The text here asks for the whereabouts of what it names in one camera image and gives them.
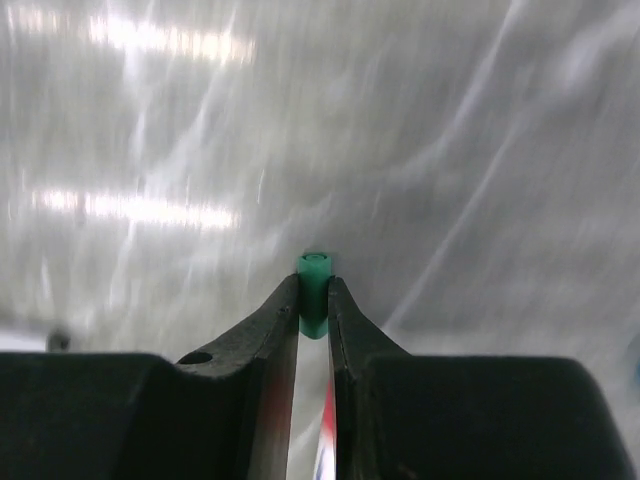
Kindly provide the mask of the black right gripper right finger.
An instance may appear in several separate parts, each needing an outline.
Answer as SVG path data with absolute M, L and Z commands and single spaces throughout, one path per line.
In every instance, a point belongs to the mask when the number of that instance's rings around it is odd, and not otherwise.
M 418 356 L 328 286 L 340 479 L 629 479 L 604 395 L 577 361 Z

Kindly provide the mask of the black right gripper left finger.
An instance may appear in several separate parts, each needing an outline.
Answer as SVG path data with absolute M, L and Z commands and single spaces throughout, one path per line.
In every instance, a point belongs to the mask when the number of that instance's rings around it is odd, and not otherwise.
M 5 353 L 5 479 L 282 479 L 299 281 L 177 362 L 144 353 Z

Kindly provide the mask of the green pen cap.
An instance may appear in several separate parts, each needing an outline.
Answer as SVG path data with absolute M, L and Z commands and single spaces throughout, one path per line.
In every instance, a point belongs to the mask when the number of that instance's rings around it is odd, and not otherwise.
M 328 286 L 332 277 L 332 260 L 320 252 L 298 258 L 299 329 L 312 340 L 323 338 L 328 331 Z

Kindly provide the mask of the white marker with red tip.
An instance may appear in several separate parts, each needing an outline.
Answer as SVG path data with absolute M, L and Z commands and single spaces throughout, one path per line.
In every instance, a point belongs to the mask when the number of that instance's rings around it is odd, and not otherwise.
M 332 382 L 327 387 L 312 479 L 336 479 L 336 415 Z

